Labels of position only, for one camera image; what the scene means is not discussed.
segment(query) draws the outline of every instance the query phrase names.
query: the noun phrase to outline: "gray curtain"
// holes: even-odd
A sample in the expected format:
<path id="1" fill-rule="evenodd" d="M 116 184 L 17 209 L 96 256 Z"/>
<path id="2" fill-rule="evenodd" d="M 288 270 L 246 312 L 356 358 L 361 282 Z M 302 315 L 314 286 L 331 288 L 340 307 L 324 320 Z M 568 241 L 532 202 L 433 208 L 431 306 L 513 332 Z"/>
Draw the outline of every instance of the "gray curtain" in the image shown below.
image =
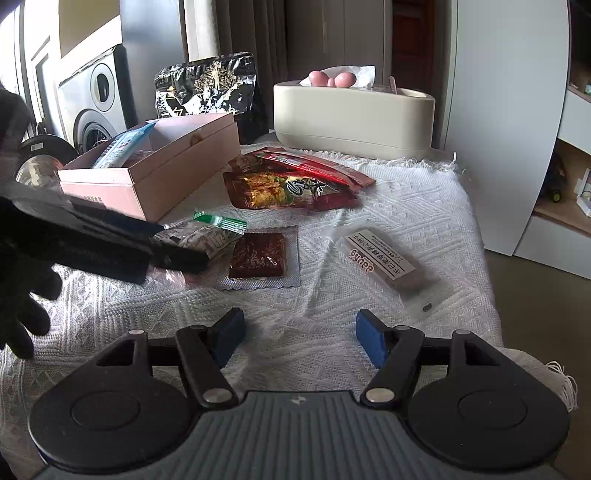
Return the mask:
<path id="1" fill-rule="evenodd" d="M 252 52 L 269 125 L 273 85 L 287 80 L 284 1 L 185 0 L 189 59 Z"/>

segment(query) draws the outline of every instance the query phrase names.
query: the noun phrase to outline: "cardboard box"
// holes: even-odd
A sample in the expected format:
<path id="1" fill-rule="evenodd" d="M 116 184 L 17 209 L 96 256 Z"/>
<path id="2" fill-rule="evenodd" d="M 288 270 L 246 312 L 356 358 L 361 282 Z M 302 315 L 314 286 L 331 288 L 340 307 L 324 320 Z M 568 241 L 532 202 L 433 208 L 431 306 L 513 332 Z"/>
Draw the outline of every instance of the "cardboard box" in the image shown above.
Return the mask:
<path id="1" fill-rule="evenodd" d="M 231 113 L 151 122 L 156 125 L 138 149 L 154 153 L 129 168 L 91 168 L 110 143 L 104 142 L 58 171 L 64 193 L 156 222 L 240 154 Z"/>

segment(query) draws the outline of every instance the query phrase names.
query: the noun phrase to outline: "cabinet door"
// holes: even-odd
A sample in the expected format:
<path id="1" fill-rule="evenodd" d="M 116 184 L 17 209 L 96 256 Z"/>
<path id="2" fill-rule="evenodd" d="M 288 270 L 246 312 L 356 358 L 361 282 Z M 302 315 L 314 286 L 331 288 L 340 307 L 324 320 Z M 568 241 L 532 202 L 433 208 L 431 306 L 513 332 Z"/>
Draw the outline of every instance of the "cabinet door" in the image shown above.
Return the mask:
<path id="1" fill-rule="evenodd" d="M 512 255 L 556 141 L 569 63 L 567 0 L 457 0 L 446 150 L 466 169 L 485 247 Z"/>

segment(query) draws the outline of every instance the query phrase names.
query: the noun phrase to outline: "blue gripper pad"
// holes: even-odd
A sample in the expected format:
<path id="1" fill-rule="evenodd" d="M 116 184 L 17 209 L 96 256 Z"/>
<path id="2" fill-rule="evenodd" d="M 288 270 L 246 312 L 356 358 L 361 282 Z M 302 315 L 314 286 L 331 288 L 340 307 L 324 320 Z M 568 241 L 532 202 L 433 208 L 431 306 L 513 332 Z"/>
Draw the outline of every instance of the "blue gripper pad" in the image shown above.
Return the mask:
<path id="1" fill-rule="evenodd" d="M 375 322 L 379 322 L 383 328 L 376 326 Z M 376 368 L 381 368 L 388 358 L 388 350 L 386 348 L 386 341 L 384 338 L 384 331 L 388 328 L 369 310 L 362 309 L 355 317 L 355 333 L 357 340 L 361 343 L 369 359 Z"/>
<path id="2" fill-rule="evenodd" d="M 244 340 L 246 323 L 241 309 L 233 308 L 212 327 L 217 332 L 217 342 L 210 353 L 219 368 L 224 368 L 230 357 Z"/>

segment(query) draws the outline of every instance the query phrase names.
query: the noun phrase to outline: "white tissue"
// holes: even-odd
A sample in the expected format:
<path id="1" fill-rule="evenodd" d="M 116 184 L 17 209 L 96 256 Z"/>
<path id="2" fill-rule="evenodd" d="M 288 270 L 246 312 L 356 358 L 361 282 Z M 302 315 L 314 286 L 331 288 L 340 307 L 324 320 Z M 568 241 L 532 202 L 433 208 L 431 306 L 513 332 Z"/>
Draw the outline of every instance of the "white tissue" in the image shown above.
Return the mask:
<path id="1" fill-rule="evenodd" d="M 351 88 L 371 88 L 374 85 L 375 66 L 373 65 L 368 67 L 331 67 L 322 71 L 330 78 L 335 78 L 339 73 L 343 72 L 354 73 L 357 77 L 357 81 L 351 86 Z M 303 85 L 304 87 L 312 86 L 308 77 L 303 79 L 300 82 L 300 85 Z"/>

